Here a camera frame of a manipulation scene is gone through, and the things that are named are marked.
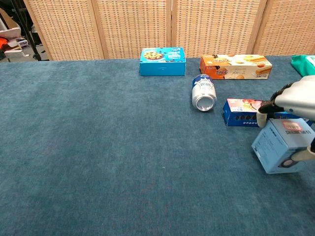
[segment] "orange snack box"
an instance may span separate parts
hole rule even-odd
[[[261,55],[203,55],[199,68],[217,80],[267,79],[272,64]]]

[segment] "table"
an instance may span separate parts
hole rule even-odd
[[[315,165],[268,175],[259,128],[225,126],[227,98],[269,99],[300,79],[215,81],[191,104],[184,77],[140,77],[138,60],[0,64],[0,235],[312,235]]]

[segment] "box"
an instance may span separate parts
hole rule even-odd
[[[199,68],[213,79],[267,79],[272,64],[261,55],[204,55]]]
[[[315,132],[303,119],[270,119],[252,144],[268,174],[293,173],[313,160],[294,161],[292,155],[311,144]]]
[[[223,116],[225,124],[228,126],[250,126],[258,127],[256,113],[261,105],[262,100],[255,99],[227,99],[223,106]],[[291,113],[277,112],[274,118],[293,119],[300,118]]]
[[[140,75],[185,75],[186,58],[183,48],[144,48],[140,57]]]

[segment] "green package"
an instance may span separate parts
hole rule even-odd
[[[315,75],[314,55],[292,56],[291,64],[301,76]]]

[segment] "woven panel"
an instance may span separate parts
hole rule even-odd
[[[167,0],[94,1],[108,58],[139,58],[142,48],[167,46]]]
[[[315,0],[273,0],[255,53],[292,55],[312,53],[315,38]]]
[[[91,0],[25,0],[53,60],[101,59]]]
[[[187,57],[246,54],[260,2],[177,0],[172,44],[184,47]]]

